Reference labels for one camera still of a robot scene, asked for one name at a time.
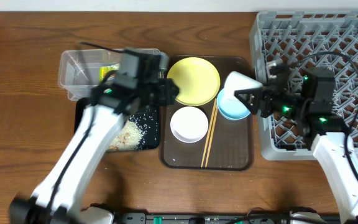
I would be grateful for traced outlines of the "green snack wrapper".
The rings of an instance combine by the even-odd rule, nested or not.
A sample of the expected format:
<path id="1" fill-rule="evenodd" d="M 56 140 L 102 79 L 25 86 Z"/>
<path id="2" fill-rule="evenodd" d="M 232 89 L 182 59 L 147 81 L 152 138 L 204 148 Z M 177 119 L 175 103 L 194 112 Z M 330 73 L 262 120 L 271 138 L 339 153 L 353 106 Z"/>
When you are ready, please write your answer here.
<path id="1" fill-rule="evenodd" d="M 102 66 L 99 68 L 99 80 L 103 81 L 105 76 L 110 72 L 113 71 L 112 75 L 108 77 L 108 80 L 112 80 L 115 76 L 115 71 L 119 70 L 120 65 L 115 63 L 113 65 Z"/>

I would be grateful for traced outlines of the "white cup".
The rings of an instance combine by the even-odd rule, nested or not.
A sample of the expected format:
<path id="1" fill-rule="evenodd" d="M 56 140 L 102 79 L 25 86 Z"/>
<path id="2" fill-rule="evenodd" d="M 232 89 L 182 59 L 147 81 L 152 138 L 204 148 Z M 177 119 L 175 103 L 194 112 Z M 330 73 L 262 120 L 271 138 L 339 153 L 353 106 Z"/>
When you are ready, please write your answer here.
<path id="1" fill-rule="evenodd" d="M 223 101 L 238 101 L 238 99 L 234 96 L 234 92 L 236 90 L 248 90 L 260 88 L 261 86 L 261 82 L 258 82 L 257 80 L 239 72 L 233 71 L 227 76 L 226 81 L 224 82 Z"/>

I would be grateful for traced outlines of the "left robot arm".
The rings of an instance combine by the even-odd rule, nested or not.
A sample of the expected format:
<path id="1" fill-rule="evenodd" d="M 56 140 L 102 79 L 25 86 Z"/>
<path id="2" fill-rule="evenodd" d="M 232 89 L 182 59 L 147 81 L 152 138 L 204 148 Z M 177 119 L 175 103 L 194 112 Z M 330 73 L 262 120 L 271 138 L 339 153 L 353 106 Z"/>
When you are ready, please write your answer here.
<path id="1" fill-rule="evenodd" d="M 67 148 L 29 199 L 14 198 L 10 223 L 113 223 L 114 213 L 101 205 L 81 209 L 87 186 L 128 116 L 145 106 L 175 102 L 179 88 L 170 78 L 125 85 L 103 80 L 91 90 L 91 104 Z"/>

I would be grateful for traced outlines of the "pink white bowl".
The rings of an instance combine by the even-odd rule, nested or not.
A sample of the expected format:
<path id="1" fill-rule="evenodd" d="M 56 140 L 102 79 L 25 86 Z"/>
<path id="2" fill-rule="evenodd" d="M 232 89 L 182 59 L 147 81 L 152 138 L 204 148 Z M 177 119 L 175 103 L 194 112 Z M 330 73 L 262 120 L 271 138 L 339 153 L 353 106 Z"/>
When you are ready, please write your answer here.
<path id="1" fill-rule="evenodd" d="M 174 112 L 170 120 L 172 134 L 181 142 L 194 143 L 208 132 L 209 121 L 203 111 L 186 106 Z"/>

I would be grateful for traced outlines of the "light blue bowl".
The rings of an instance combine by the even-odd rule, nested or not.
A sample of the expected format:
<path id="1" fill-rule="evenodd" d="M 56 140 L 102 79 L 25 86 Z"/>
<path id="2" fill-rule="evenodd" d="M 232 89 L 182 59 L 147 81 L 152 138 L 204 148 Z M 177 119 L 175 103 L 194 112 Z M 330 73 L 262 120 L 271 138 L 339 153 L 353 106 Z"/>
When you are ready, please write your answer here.
<path id="1" fill-rule="evenodd" d="M 250 115 L 250 111 L 240 101 L 224 99 L 224 89 L 218 93 L 217 106 L 222 116 L 228 120 L 240 120 Z"/>

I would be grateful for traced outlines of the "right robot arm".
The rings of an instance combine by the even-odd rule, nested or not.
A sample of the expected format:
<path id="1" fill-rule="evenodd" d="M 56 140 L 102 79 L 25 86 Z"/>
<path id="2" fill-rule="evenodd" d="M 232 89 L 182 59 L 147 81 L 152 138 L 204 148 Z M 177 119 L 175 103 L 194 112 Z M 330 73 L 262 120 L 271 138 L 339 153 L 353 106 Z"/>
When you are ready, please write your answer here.
<path id="1" fill-rule="evenodd" d="M 300 95 L 284 89 L 288 67 L 276 69 L 271 85 L 249 79 L 233 95 L 252 114 L 266 118 L 277 113 L 294 120 L 298 134 L 319 162 L 329 182 L 342 223 L 358 223 L 358 156 L 349 137 L 351 128 L 333 113 L 335 78 L 332 71 L 310 68 Z"/>

